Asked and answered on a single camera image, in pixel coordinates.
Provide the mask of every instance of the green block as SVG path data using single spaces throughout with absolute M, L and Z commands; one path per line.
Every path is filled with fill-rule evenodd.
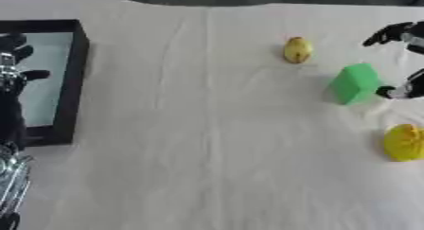
M 345 67 L 330 84 L 342 104 L 351 104 L 369 98 L 380 87 L 379 76 L 368 63 Z

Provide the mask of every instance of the yellow apple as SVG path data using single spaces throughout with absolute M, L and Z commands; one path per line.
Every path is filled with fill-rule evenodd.
M 283 56 L 291 63 L 302 63 L 312 54 L 312 43 L 302 37 L 293 37 L 284 46 Z

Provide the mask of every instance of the yellow rubber duck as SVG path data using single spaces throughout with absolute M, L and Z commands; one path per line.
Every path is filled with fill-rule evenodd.
M 397 161 L 424 159 L 424 130 L 411 124 L 397 125 L 384 136 L 384 149 Z

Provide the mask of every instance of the table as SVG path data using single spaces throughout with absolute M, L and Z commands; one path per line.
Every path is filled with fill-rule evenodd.
M 93 50 L 75 144 L 37 158 L 21 229 L 424 227 L 424 165 L 390 162 L 383 132 L 422 126 L 423 100 L 340 106 L 342 67 L 399 84 L 424 57 L 361 42 L 421 8 L 185 8 L 124 0 L 0 0 L 0 19 L 81 19 Z M 310 39 L 305 64 L 281 60 Z

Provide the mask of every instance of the robotic hand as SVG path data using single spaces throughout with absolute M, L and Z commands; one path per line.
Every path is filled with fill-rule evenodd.
M 32 157 L 20 153 L 25 147 L 26 125 L 18 98 L 27 82 L 49 76 L 46 70 L 22 72 L 17 68 L 34 52 L 26 43 L 23 34 L 0 37 L 0 230 L 18 228 L 17 211 L 30 185 Z
M 387 44 L 392 41 L 403 41 L 407 43 L 408 50 L 424 55 L 424 22 L 387 26 L 368 38 L 363 45 Z M 424 68 L 412 74 L 402 86 L 381 86 L 376 94 L 386 98 L 424 97 Z

